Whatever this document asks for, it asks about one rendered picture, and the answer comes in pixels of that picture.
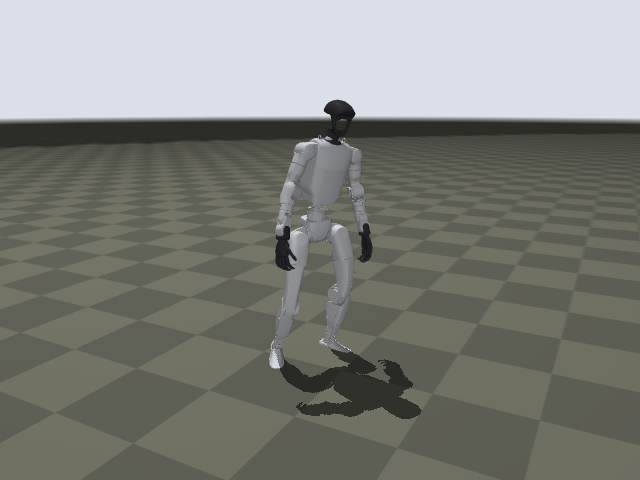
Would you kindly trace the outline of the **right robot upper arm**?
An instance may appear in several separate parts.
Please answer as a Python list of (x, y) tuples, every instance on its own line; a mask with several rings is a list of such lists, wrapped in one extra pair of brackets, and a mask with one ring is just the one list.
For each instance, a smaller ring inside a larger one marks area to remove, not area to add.
[(302, 177), (308, 161), (314, 158), (317, 146), (318, 144), (315, 142), (301, 142), (294, 148), (292, 163), (289, 167), (287, 178), (284, 183), (284, 185), (287, 182), (292, 182), (294, 184), (294, 191), (291, 196), (293, 199), (297, 199), (302, 193), (302, 189), (298, 185), (298, 181)]

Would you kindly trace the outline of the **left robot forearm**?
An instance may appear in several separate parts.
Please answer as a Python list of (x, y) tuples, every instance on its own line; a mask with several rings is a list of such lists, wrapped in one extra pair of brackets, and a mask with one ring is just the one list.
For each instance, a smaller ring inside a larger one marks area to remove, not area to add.
[[(352, 206), (354, 208), (354, 214), (355, 214), (355, 221), (357, 223), (357, 230), (361, 233), (363, 233), (363, 224), (364, 223), (369, 224), (365, 204), (366, 204), (365, 194), (363, 197), (355, 198), (352, 201)], [(370, 224), (369, 224), (369, 228), (370, 228)]]

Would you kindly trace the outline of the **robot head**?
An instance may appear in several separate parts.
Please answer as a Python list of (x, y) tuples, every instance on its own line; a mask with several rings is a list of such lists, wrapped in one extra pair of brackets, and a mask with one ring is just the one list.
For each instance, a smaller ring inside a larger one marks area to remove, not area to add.
[[(351, 121), (355, 116), (354, 109), (345, 101), (333, 100), (325, 106), (324, 112), (331, 116), (332, 129), (328, 129), (326, 134), (322, 136), (321, 139), (325, 138), (326, 136), (331, 137), (332, 140), (324, 140), (334, 145), (341, 145), (342, 143), (338, 141), (338, 139), (339, 137), (344, 136), (349, 130)], [(347, 120), (346, 127), (342, 131), (337, 130), (336, 128), (336, 121), (339, 121), (340, 119)]]

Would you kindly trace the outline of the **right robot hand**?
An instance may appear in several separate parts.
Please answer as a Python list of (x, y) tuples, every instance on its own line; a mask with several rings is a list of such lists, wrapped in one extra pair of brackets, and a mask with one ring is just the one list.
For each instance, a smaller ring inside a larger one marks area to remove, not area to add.
[(276, 239), (278, 240), (278, 243), (275, 249), (276, 265), (279, 268), (282, 268), (283, 270), (287, 270), (287, 271), (291, 271), (291, 269), (295, 269), (294, 267), (291, 266), (289, 262), (289, 257), (288, 257), (288, 255), (290, 254), (290, 256), (293, 258), (294, 261), (297, 260), (296, 257), (293, 255), (292, 251), (289, 249), (289, 243), (287, 241), (290, 239), (290, 228), (288, 226), (285, 226), (283, 236), (277, 236), (276, 234)]

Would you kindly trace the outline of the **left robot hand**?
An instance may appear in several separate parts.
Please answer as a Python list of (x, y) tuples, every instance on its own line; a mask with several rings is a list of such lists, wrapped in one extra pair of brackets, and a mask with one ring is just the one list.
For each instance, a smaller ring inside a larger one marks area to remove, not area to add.
[(362, 241), (361, 241), (361, 245), (362, 245), (362, 254), (359, 258), (357, 258), (357, 260), (366, 262), (371, 258), (371, 252), (372, 252), (372, 243), (371, 243), (371, 239), (369, 238), (369, 234), (370, 234), (370, 228), (369, 228), (369, 224), (364, 223), (363, 224), (363, 233), (359, 232), (359, 235), (362, 236)]

